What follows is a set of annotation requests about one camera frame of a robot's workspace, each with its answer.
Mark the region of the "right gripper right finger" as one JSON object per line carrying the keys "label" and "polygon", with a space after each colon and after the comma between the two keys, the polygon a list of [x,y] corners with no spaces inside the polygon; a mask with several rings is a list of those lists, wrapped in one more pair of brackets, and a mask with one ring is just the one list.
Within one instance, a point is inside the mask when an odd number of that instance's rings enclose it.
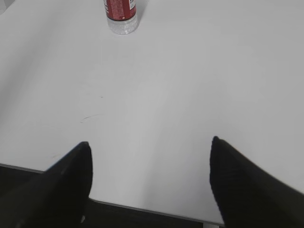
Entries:
{"label": "right gripper right finger", "polygon": [[209,182],[227,228],[302,228],[304,195],[215,136]]}

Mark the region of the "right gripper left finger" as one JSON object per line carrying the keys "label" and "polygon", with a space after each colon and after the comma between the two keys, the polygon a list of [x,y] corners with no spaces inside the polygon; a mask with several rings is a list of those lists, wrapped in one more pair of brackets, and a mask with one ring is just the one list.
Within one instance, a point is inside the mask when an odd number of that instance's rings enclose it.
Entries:
{"label": "right gripper left finger", "polygon": [[2,228],[79,228],[93,182],[88,142],[0,198]]}

